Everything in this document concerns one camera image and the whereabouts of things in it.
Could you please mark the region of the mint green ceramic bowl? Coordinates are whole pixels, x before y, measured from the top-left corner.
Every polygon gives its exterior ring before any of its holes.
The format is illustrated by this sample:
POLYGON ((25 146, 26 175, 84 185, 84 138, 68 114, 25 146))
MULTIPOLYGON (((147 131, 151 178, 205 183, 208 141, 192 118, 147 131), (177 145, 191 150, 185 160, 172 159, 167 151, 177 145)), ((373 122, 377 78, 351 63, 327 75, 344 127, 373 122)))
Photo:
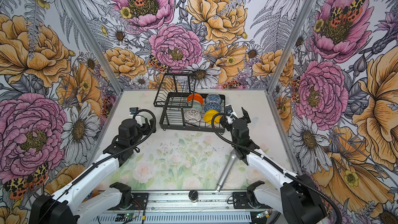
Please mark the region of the mint green ceramic bowl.
POLYGON ((197 110, 199 113, 202 112, 202 105, 201 105, 200 102, 193 101, 193 102, 192 102, 192 108, 195 109, 195 110, 197 110))

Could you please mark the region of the orange plastic bowl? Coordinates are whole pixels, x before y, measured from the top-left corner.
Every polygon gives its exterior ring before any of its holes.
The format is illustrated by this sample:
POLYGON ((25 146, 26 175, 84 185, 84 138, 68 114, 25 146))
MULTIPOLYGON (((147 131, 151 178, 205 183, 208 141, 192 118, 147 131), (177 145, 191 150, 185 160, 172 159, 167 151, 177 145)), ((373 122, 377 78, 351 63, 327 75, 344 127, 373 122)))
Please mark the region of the orange plastic bowl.
POLYGON ((197 101, 201 105, 204 103, 203 97, 199 93, 192 93, 187 97, 187 102, 197 101))

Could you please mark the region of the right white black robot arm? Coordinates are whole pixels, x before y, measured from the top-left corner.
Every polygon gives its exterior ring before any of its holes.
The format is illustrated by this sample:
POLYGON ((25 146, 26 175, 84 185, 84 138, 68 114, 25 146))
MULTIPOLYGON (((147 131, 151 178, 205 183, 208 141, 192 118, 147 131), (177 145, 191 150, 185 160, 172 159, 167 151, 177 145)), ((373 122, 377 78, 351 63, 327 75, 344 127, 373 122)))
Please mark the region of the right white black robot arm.
POLYGON ((251 207, 268 206, 284 215, 289 224, 317 224, 327 217, 325 206, 317 188, 305 175, 297 175, 283 168, 267 156, 249 136, 251 122, 247 111, 237 117, 231 105, 218 113, 220 124, 231 134, 233 151, 217 183, 220 191, 236 160, 257 170, 272 186, 259 180, 246 192, 251 207))

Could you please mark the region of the yellow plastic bowl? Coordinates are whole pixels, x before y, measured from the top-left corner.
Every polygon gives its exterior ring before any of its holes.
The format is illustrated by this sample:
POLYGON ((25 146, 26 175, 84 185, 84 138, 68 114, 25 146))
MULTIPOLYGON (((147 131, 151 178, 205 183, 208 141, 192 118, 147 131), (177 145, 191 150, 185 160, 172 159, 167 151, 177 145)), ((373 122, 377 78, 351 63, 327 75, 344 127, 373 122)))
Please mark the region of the yellow plastic bowl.
MULTIPOLYGON (((213 117, 215 116, 215 115, 217 115, 219 112, 217 111, 217 110, 209 110, 209 111, 207 111, 206 113, 205 113, 205 115, 204 115, 204 121, 206 122, 206 123, 208 123, 208 124, 211 124, 211 121, 212 121, 212 119, 213 119, 213 117)), ((218 124, 219 122, 220 122, 220 119, 221 119, 221 116, 217 116, 216 118, 215 118, 215 120, 214 120, 214 123, 215 124, 218 124)))

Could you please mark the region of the blue triangle pattern bowl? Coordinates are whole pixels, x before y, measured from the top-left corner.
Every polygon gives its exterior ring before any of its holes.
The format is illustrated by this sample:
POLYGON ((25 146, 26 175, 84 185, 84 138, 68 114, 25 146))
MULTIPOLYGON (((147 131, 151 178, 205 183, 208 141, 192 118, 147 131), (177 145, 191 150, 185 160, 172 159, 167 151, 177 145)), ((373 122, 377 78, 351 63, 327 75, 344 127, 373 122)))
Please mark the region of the blue triangle pattern bowl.
POLYGON ((221 107, 220 103, 218 103, 218 102, 212 101, 212 102, 206 103, 205 107, 204 107, 204 111, 207 113, 208 111, 211 111, 211 110, 215 110, 220 113, 222 110, 222 107, 221 107))

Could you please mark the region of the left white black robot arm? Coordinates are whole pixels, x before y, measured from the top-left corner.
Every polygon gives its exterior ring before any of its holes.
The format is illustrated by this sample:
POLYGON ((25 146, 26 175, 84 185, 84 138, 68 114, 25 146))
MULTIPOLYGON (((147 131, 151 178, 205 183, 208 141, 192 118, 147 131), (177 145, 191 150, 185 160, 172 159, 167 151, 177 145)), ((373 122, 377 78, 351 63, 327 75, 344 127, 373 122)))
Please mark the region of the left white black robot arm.
POLYGON ((138 153, 138 145, 155 131, 155 118, 138 116, 122 121, 118 134, 93 164, 66 186, 34 201, 29 223, 87 224, 111 208, 129 208, 133 202, 131 188, 123 183, 113 183, 95 197, 89 195, 131 155, 138 153))

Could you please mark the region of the white patterned yellow bowl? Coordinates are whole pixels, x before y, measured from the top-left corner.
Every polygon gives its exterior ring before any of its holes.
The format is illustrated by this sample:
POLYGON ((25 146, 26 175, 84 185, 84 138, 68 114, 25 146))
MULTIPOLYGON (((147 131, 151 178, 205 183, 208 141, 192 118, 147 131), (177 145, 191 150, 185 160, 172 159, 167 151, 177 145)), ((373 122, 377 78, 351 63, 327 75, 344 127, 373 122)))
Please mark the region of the white patterned yellow bowl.
POLYGON ((201 119, 202 119, 201 113, 199 113, 199 112, 198 112, 197 110, 195 110, 195 109, 190 108, 190 109, 187 109, 187 110, 184 112, 184 120, 185 120, 187 123, 195 124, 195 123, 197 123, 197 122, 200 122, 201 119))

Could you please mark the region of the blue floral ceramic bowl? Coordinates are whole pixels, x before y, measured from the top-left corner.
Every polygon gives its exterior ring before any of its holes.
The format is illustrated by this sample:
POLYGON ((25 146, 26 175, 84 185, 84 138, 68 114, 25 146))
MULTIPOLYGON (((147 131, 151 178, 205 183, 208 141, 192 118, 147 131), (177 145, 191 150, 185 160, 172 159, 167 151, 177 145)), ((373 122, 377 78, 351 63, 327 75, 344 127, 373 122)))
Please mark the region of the blue floral ceramic bowl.
POLYGON ((222 98, 218 94, 214 94, 214 93, 208 94, 206 96, 206 98, 205 98, 205 103, 208 104, 208 103, 211 103, 211 102, 221 104, 222 103, 222 98))

